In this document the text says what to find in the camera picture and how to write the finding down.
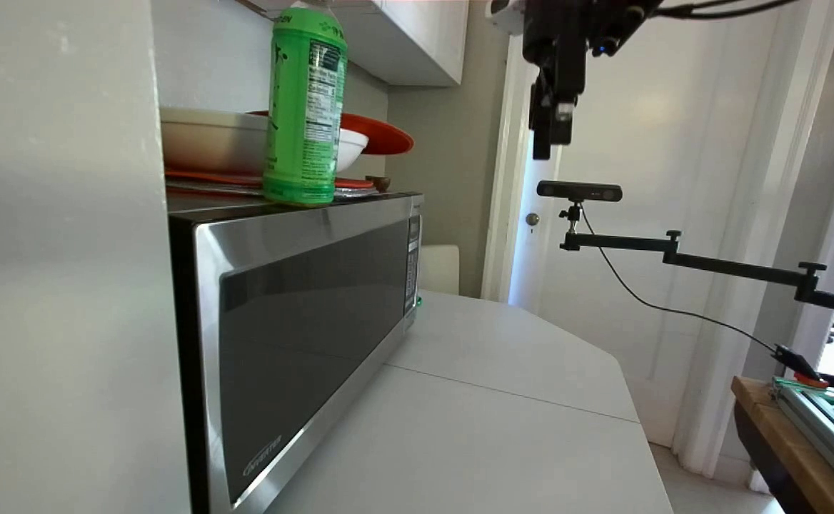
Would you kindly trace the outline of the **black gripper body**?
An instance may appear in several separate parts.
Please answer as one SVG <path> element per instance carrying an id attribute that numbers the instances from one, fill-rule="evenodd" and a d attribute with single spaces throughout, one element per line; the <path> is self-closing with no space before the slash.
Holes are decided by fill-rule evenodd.
<path id="1" fill-rule="evenodd" d="M 527 0 L 524 56 L 537 69 L 531 91 L 578 101 L 585 55 L 615 56 L 661 0 Z"/>

